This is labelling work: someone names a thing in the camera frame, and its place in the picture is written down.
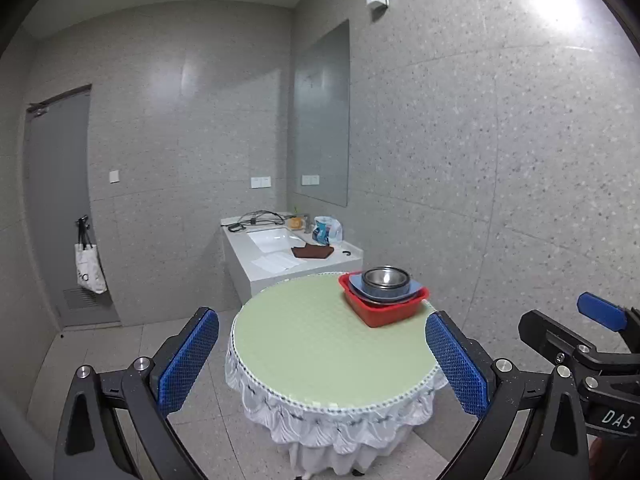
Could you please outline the blue plastic bowl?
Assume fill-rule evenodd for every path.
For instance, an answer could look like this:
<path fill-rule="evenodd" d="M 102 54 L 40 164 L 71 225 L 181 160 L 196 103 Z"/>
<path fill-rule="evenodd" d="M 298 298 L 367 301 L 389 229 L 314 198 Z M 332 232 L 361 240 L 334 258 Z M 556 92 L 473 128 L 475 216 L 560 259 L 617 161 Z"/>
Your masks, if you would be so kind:
<path fill-rule="evenodd" d="M 367 292 L 364 289 L 364 285 L 363 285 L 363 281 L 362 281 L 362 276 L 360 273 L 352 273 L 349 275 L 348 277 L 348 282 L 349 282 L 349 287 L 350 289 L 354 292 L 355 290 L 360 290 L 360 292 L 364 292 L 367 295 L 373 296 L 373 297 L 398 297 L 398 296 L 404 296 L 407 294 L 413 294 L 414 292 L 416 292 L 416 294 L 418 294 L 420 292 L 420 290 L 422 289 L 422 285 L 417 282 L 416 280 L 412 280 L 409 284 L 409 288 L 403 293 L 401 294 L 400 292 Z"/>

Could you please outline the orange object on counter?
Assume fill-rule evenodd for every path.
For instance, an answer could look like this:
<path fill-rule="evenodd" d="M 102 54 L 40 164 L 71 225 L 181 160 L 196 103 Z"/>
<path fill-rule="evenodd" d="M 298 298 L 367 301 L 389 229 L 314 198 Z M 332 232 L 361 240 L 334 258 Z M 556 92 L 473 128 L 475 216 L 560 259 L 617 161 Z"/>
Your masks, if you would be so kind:
<path fill-rule="evenodd" d="M 304 227 L 304 219 L 302 217 L 291 217 L 288 218 L 286 224 L 292 230 L 301 230 Z"/>

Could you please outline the white papers on counter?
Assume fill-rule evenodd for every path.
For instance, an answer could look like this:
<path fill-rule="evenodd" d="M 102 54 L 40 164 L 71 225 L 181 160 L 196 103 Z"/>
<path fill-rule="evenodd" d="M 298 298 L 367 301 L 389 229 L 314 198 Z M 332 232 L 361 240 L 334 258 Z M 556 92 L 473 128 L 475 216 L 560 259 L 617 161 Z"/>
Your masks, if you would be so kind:
<path fill-rule="evenodd" d="M 280 274 L 300 265 L 300 261 L 290 252 L 270 252 L 252 263 L 270 274 Z"/>

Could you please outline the plastic bag with items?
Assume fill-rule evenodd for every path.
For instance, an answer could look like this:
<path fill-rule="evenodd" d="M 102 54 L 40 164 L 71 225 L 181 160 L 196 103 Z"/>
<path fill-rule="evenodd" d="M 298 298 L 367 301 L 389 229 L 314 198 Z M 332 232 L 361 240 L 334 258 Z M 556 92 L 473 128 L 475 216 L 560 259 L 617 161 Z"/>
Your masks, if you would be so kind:
<path fill-rule="evenodd" d="M 316 217 L 314 218 L 312 239 L 322 246 L 341 244 L 344 240 L 343 226 L 333 217 Z"/>

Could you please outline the white tote bag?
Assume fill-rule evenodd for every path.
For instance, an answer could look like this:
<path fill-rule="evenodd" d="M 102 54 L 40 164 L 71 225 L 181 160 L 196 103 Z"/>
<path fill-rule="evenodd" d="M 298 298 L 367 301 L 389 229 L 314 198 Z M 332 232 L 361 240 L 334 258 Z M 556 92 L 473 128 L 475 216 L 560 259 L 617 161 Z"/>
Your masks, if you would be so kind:
<path fill-rule="evenodd" d="M 107 292 L 98 246 L 90 237 L 89 217 L 82 216 L 76 221 L 77 242 L 75 244 L 75 263 L 77 284 L 88 292 L 102 295 Z"/>

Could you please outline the round table green cloth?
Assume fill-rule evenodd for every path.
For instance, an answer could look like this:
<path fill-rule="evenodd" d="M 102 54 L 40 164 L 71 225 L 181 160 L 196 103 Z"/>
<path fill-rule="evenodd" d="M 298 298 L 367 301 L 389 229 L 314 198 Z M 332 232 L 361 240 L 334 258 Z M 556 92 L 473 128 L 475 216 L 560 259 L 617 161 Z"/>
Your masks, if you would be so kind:
<path fill-rule="evenodd" d="M 236 315 L 228 340 L 227 385 L 302 479 L 366 472 L 432 418 L 447 383 L 425 340 L 427 301 L 403 321 L 371 327 L 339 278 L 264 289 Z"/>

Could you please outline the brown cloth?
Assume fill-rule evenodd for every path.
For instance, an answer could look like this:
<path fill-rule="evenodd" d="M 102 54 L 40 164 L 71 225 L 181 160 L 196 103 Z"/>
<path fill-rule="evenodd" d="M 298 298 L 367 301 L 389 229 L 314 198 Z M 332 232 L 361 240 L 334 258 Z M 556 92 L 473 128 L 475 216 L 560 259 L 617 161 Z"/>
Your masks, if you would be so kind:
<path fill-rule="evenodd" d="M 297 259 L 324 260 L 334 253 L 334 248 L 330 245 L 323 246 L 306 244 L 304 247 L 292 247 L 291 252 Z"/>

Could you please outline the red plastic basin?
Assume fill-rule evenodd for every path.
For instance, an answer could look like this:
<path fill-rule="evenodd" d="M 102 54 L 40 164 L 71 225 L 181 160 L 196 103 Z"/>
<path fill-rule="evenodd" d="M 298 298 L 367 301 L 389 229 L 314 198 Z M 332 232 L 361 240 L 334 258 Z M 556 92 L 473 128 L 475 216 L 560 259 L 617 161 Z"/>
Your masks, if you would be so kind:
<path fill-rule="evenodd" d="M 421 310 L 422 302 L 430 296 L 430 291 L 419 284 L 416 292 L 406 300 L 392 302 L 391 304 L 377 304 L 376 302 L 365 300 L 363 296 L 356 292 L 356 288 L 352 284 L 352 278 L 355 276 L 355 272 L 341 274 L 337 278 L 337 283 L 343 289 L 344 297 L 349 307 L 367 326 L 372 328 L 412 318 Z"/>

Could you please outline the medium steel bowl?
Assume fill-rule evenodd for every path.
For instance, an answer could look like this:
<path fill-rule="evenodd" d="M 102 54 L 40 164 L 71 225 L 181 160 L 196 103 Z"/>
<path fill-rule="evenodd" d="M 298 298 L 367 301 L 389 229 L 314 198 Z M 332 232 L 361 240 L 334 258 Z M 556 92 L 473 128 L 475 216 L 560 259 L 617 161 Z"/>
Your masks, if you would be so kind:
<path fill-rule="evenodd" d="M 376 266 L 361 273 L 362 290 L 372 296 L 393 297 L 408 292 L 411 278 L 397 266 Z"/>

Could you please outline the grey door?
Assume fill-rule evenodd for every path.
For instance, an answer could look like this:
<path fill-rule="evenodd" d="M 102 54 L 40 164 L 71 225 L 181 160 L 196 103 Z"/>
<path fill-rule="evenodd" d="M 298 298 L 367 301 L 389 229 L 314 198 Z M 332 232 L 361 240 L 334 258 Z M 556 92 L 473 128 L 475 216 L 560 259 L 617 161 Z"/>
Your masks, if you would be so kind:
<path fill-rule="evenodd" d="M 23 172 L 26 216 L 37 269 L 61 325 L 117 323 L 111 295 L 78 285 L 77 221 L 91 214 L 88 187 L 90 88 L 27 110 Z"/>

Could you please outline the large steel bowl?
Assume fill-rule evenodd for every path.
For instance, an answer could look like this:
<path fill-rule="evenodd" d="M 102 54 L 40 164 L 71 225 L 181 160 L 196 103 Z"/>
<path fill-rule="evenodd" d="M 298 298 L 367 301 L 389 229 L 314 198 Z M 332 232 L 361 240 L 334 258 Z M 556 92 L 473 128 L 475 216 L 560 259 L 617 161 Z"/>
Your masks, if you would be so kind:
<path fill-rule="evenodd" d="M 416 296 L 416 292 L 414 292 L 413 294 L 407 294 L 404 296 L 398 296 L 398 297 L 392 298 L 392 297 L 373 297 L 365 294 L 364 292 L 360 292 L 360 290 L 355 290 L 354 295 L 358 297 L 361 301 L 365 302 L 366 304 L 370 304 L 371 306 L 382 308 L 382 307 L 391 306 L 392 304 L 403 304 L 404 302 L 407 302 L 412 298 L 414 298 Z"/>

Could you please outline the double wall switch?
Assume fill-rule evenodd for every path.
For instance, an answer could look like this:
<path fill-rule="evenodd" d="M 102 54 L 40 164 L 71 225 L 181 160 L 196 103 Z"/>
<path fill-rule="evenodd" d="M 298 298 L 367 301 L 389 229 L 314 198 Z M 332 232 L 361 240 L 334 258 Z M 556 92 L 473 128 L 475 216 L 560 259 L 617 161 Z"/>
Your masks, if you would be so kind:
<path fill-rule="evenodd" d="M 251 177 L 250 178 L 251 188 L 270 188 L 270 186 L 271 186 L 270 177 Z"/>

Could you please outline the wall mirror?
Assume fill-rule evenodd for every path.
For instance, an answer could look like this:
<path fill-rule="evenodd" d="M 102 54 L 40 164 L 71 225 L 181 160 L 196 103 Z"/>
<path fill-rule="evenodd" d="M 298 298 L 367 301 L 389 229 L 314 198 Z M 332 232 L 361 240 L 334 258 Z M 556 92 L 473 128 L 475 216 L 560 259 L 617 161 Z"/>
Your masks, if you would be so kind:
<path fill-rule="evenodd" d="M 296 58 L 293 84 L 295 192 L 346 206 L 350 131 L 350 30 L 341 22 Z"/>

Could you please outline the white sink counter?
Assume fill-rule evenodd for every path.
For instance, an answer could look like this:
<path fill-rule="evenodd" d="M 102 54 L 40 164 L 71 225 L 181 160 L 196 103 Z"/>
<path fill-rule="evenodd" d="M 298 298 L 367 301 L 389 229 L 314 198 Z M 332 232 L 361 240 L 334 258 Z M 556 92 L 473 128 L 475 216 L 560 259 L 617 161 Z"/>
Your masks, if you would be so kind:
<path fill-rule="evenodd" d="M 239 217 L 223 218 L 224 261 L 241 304 L 265 288 L 291 278 L 326 272 L 354 272 L 363 268 L 363 250 L 343 240 L 325 259 L 296 258 L 292 249 L 311 244 L 311 235 L 292 231 L 285 224 L 249 224 L 231 232 Z"/>

